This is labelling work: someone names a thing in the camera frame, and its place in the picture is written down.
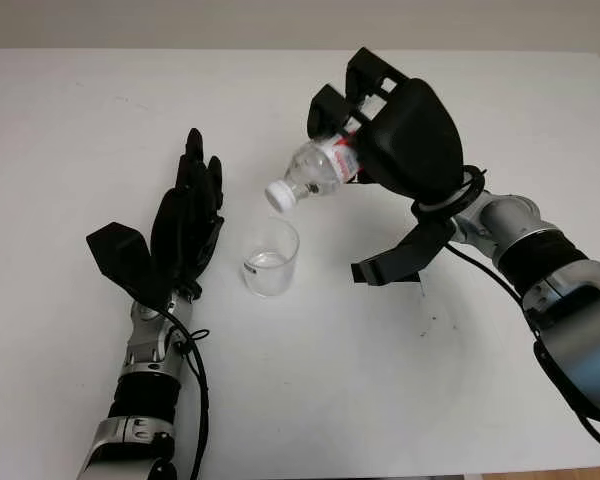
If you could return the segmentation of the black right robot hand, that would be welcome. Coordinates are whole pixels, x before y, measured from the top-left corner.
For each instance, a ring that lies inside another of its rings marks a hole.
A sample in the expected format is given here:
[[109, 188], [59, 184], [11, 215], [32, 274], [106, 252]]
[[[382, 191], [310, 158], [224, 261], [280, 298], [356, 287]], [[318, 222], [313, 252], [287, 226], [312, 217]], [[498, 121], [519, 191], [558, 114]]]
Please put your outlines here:
[[463, 183], [460, 136], [435, 91], [365, 47], [347, 64], [344, 94], [325, 85], [313, 97], [307, 133], [344, 136], [373, 182], [420, 203], [440, 203]]

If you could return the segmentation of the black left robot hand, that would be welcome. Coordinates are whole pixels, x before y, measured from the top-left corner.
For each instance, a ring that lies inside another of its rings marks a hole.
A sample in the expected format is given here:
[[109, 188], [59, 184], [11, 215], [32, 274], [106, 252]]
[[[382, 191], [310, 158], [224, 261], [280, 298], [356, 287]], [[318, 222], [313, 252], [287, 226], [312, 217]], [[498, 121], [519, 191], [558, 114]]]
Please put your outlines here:
[[204, 160], [203, 139], [193, 128], [180, 156], [175, 185], [163, 196], [153, 222], [150, 252], [170, 288], [189, 302], [200, 298], [198, 278], [217, 245], [224, 218], [222, 164]]

